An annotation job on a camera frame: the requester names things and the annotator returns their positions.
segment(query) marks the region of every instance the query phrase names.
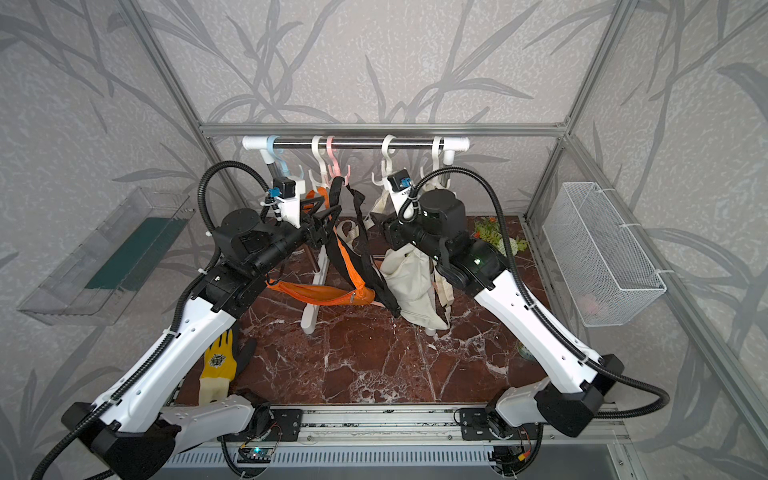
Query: transparent shelf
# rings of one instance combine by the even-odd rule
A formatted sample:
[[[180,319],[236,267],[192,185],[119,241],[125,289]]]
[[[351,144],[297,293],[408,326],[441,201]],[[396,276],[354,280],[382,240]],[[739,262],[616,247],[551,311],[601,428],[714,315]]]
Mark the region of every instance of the transparent shelf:
[[[194,211],[189,195],[137,188],[19,311],[48,325],[113,325]]]

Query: leaf pattern wallpaper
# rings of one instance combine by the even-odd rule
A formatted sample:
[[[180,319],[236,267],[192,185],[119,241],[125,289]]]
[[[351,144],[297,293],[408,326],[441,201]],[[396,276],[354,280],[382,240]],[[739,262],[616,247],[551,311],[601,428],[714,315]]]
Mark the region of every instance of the leaf pattern wallpaper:
[[[207,159],[144,50],[95,0],[0,3],[0,475],[28,479],[64,435],[64,407],[89,401],[170,322],[210,258],[191,221],[114,326],[46,326],[19,303],[135,187],[191,192]],[[218,180],[214,209],[231,199]],[[104,466],[69,448],[46,478]]]
[[[768,396],[767,14],[765,1],[641,1],[575,132]],[[586,180],[568,156],[556,176],[534,215],[545,250],[557,185]],[[593,346],[673,393],[668,411],[626,421],[649,478],[768,478],[765,452],[663,301],[610,329],[571,315]],[[613,400],[637,402],[623,389]]]
[[[614,9],[613,0],[141,5],[200,119],[214,123],[562,122]],[[215,139],[223,158],[266,174],[240,140]],[[496,179],[504,207],[522,212],[553,145],[545,137],[475,137],[457,161]],[[285,158],[294,173],[318,171],[309,151]],[[339,160],[372,204],[381,154],[340,151]],[[428,151],[405,151],[395,164],[417,176],[432,160]],[[471,180],[458,177],[452,187],[468,211],[491,213]]]

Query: yellow glove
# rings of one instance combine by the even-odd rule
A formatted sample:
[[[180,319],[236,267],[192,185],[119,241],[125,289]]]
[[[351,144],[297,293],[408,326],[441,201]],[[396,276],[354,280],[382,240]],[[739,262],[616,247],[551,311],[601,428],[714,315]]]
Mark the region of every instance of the yellow glove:
[[[256,340],[249,339],[241,352],[237,352],[237,339],[232,329],[222,333],[205,351],[203,373],[200,374],[198,405],[223,400],[230,382],[240,373],[253,356]]]
[[[219,338],[210,344],[205,351],[205,365],[200,375],[201,379],[227,379],[228,382],[235,380],[237,362],[232,352],[232,345],[232,329],[219,335]]]

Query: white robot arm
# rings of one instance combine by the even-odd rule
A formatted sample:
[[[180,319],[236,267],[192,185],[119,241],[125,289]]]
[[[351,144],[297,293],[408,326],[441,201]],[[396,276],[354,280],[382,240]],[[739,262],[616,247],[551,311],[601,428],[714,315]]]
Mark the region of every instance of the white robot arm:
[[[452,169],[436,170],[422,182],[446,170],[461,170]],[[395,215],[382,225],[392,248],[412,243],[434,258],[437,270],[498,317],[548,375],[529,386],[508,389],[488,404],[494,434],[507,438],[520,425],[546,422],[565,435],[578,435],[597,415],[605,393],[626,378],[621,377],[624,366],[614,356],[600,356],[579,341],[531,295],[494,247],[468,235],[464,205],[453,192],[431,190],[418,204],[410,205],[415,198],[407,172],[393,174],[389,182],[400,212],[400,217]],[[334,208],[336,215],[340,208]],[[406,212],[412,220],[404,221]],[[206,272],[191,290],[177,331],[164,331],[134,367],[92,403],[76,403],[65,413],[62,422],[71,435],[123,480],[150,478],[172,455],[217,436],[243,430],[258,434],[268,425],[269,403],[249,392],[206,406],[164,408],[205,349],[264,290],[271,269],[304,242],[319,247],[335,239],[329,214],[313,215],[298,228],[288,221],[266,226],[258,217],[243,209],[225,218],[226,227],[212,234],[227,261]],[[254,238],[262,241],[254,243]],[[243,239],[248,239],[248,248]],[[159,349],[169,338],[170,343]],[[156,359],[147,366],[153,356]],[[114,393],[139,371],[144,373],[115,400]],[[660,400],[650,411],[666,404],[657,394]],[[87,428],[84,419],[91,422]],[[46,468],[38,467],[39,475],[36,471],[33,478],[41,478]]]

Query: black bracket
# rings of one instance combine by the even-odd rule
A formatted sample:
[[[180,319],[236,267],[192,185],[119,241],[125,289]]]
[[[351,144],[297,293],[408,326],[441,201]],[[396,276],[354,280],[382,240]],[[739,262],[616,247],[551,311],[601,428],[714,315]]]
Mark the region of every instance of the black bracket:
[[[297,442],[299,440],[299,431],[301,430],[301,409],[271,409],[272,417],[270,420],[270,432],[261,439],[261,442]],[[224,439],[228,442],[245,442],[253,437],[253,433],[244,430],[240,433],[225,435]]]
[[[462,440],[499,440],[499,437],[491,433],[485,408],[459,409],[458,423],[462,426]],[[536,435],[536,424],[525,423],[511,430],[511,437],[507,440],[528,441],[531,435]]]

